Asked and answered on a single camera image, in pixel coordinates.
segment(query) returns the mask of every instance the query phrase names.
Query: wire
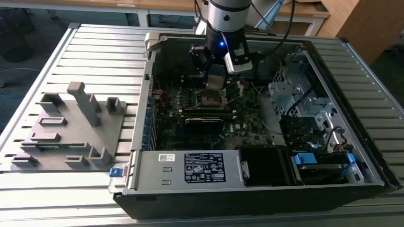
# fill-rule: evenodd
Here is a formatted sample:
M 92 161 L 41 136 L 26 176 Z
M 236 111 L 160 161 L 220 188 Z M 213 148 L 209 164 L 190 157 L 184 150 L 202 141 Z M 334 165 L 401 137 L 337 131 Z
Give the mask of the wire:
M 302 94 L 302 96 L 300 96 L 300 98 L 297 99 L 297 101 L 293 103 L 293 105 L 290 106 L 290 108 L 289 108 L 288 111 L 285 112 L 285 115 L 286 115 L 286 116 L 289 115 L 292 109 L 300 104 L 300 102 L 302 101 L 302 99 L 305 99 L 305 98 L 308 97 L 308 95 L 309 95 L 309 93 L 312 92 L 312 90 L 313 90 L 313 87 L 310 87 L 310 88 L 305 91 L 305 93 Z
M 164 103 L 164 101 L 162 101 L 162 89 L 161 89 L 161 84 L 160 84 L 160 80 L 158 80 L 158 78 L 157 77 L 153 77 L 154 79 L 156 79 L 156 82 L 157 82 L 157 85 L 158 85 L 158 89 L 160 89 L 160 103 L 161 103 L 161 105 L 162 106 L 165 106 L 165 103 Z
M 5 68 L 5 67 L 2 67 L 1 66 L 1 68 L 4 68 L 4 69 L 6 69 L 6 70 L 2 70 L 1 72 L 0 72 L 0 74 L 1 73 L 5 73 L 5 72 L 8 72 L 8 71 L 17 71 L 17 70 L 20 70 L 20 71 L 34 71 L 34 72 L 40 72 L 40 70 L 36 70 L 36 69 L 30 69 L 30 68 L 14 68 L 14 69 L 9 69 L 9 68 Z
M 198 11 L 200 17 L 201 17 L 202 13 L 201 13 L 201 8 L 200 8 L 200 5 L 197 3 L 197 0 L 193 0 L 193 7 L 194 7 L 194 16 L 197 17 L 197 13 L 196 13 L 196 8 L 197 8 L 197 11 Z
M 2 97 L 2 98 L 22 98 L 22 96 L 5 96 L 5 95 L 0 95 L 0 97 Z
M 257 8 L 254 7 L 254 5 L 253 5 L 252 2 L 250 2 L 250 6 L 252 6 L 253 10 L 256 11 L 256 13 L 260 15 L 260 18 L 261 18 L 261 20 L 264 21 L 264 23 L 265 23 L 268 29 L 273 32 L 273 30 L 272 30 L 272 28 L 270 28 L 270 25 L 269 25 L 268 21 L 266 21 L 265 18 L 262 17 L 262 14 L 258 12 L 258 10 L 257 10 Z
M 257 103 L 258 103 L 258 98 L 260 98 L 260 94 L 261 94 L 261 91 L 265 87 L 261 87 L 260 90 L 258 90 L 258 94 L 257 94 Z
M 338 145 L 338 147 L 334 149 L 334 152 L 338 151 L 341 152 L 342 147 L 348 144 L 348 140 L 345 138 L 345 136 L 342 135 L 342 133 L 340 133 L 340 137 L 344 139 L 344 142 Z
M 178 24 L 178 21 L 182 19 L 182 16 L 178 17 L 178 20 L 176 21 L 174 25 Z
M 254 91 L 256 91 L 256 92 L 258 92 L 258 90 L 257 90 L 257 88 L 254 87 L 254 85 L 253 85 L 253 83 L 252 83 L 252 82 L 250 82 L 250 85 L 252 85 L 252 87 L 253 87 Z
M 170 18 L 172 15 L 169 15 L 168 17 L 164 17 L 161 14 L 158 14 L 158 16 L 162 17 L 162 18 Z
M 265 122 L 262 121 L 262 125 L 265 126 L 265 128 L 270 131 L 270 132 L 273 132 L 274 134 L 277 134 L 277 135 L 281 135 L 281 136 L 285 136 L 284 134 L 281 134 L 280 132 L 276 132 L 276 131 L 273 131 L 268 126 L 266 126 L 266 124 L 265 124 Z
M 288 29 L 285 31 L 285 35 L 284 35 L 280 43 L 277 44 L 277 46 L 265 55 L 272 54 L 277 50 L 277 48 L 284 44 L 285 39 L 288 38 L 288 35 L 290 32 L 290 27 L 292 27 L 293 15 L 294 15 L 294 6 L 296 6 L 296 0 L 292 0 L 290 17 L 289 17 L 289 23 L 288 23 Z
M 273 55 L 276 58 L 277 58 L 277 61 L 278 61 L 278 67 L 281 68 L 282 67 L 282 60 L 281 58 L 278 57 L 278 55 L 276 53 L 270 53 L 270 55 Z
M 324 152 L 326 151 L 326 147 L 328 147 L 328 143 L 329 143 L 329 140 L 330 140 L 330 137 L 332 137 L 332 135 L 333 135 L 333 132 L 337 130 L 337 129 L 341 129 L 341 127 L 340 126 L 334 126 L 332 129 L 330 129 L 330 131 L 329 131 L 329 134 L 328 134 L 328 136 L 326 136 L 326 142 L 324 143 Z

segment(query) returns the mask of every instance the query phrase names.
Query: green circuit board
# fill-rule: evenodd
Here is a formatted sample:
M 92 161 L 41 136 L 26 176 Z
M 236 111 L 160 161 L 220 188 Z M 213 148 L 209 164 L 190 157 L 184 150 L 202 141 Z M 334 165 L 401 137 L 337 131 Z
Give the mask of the green circuit board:
M 213 96 L 205 99 L 205 93 Z M 234 81 L 221 90 L 201 88 L 182 88 L 170 84 L 154 86 L 154 97 L 158 107 L 156 111 L 157 150 L 222 150 L 234 149 L 237 145 L 265 145 L 269 143 L 260 119 L 260 107 L 257 105 L 257 92 L 249 82 Z M 192 110 L 196 115 L 216 118 L 214 114 L 198 114 L 209 110 L 225 112 L 229 117 L 217 114 L 222 120 L 218 133 L 188 134 L 182 130 L 184 120 L 192 119 L 184 116 L 184 112 Z

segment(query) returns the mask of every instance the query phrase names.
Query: motherboard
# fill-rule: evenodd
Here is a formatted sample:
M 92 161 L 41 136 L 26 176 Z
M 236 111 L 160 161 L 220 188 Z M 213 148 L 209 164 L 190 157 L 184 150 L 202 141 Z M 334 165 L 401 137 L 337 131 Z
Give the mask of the motherboard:
M 269 143 L 252 83 L 209 75 L 154 77 L 157 150 L 237 149 Z

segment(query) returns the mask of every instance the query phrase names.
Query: floor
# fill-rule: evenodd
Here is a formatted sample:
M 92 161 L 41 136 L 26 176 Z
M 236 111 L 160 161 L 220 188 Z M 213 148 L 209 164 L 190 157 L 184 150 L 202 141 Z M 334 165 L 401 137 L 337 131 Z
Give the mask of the floor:
M 20 63 L 8 63 L 0 57 L 0 68 L 24 67 L 40 70 L 70 22 L 126 26 L 129 21 L 132 25 L 138 25 L 136 15 L 122 13 L 56 11 L 56 15 L 57 18 L 50 19 L 45 10 L 32 10 L 30 20 L 36 30 L 25 35 L 25 39 L 34 55 L 29 60 Z M 150 25 L 154 27 L 192 28 L 194 21 L 192 17 L 150 15 Z M 404 53 L 394 57 L 390 57 L 388 52 L 382 53 L 370 67 L 397 101 L 404 105 L 404 79 L 401 78 L 404 75 Z M 1 80 L 5 81 L 5 86 L 0 88 L 0 95 L 24 96 L 36 79 L 36 72 L 10 71 L 0 74 L 0 76 Z M 0 132 L 21 100 L 22 98 L 0 97 Z

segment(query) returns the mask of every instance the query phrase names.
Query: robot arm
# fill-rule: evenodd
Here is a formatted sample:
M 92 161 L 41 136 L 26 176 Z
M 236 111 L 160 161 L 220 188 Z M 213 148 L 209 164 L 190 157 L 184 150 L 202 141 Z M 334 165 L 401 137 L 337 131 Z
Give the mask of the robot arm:
M 194 68 L 204 74 L 208 73 L 212 64 L 224 65 L 229 75 L 252 69 L 250 60 L 256 53 L 249 53 L 244 35 L 250 1 L 209 0 L 208 12 L 204 15 L 206 23 L 205 45 L 193 45 L 190 48 Z M 268 21 L 273 21 L 284 0 L 266 1 L 253 0 L 258 5 L 265 3 L 270 5 L 265 18 Z
M 226 48 L 224 60 L 226 71 L 230 75 L 252 69 L 244 36 L 249 5 L 250 0 L 209 1 L 206 46 L 212 52 L 214 52 L 217 47 Z

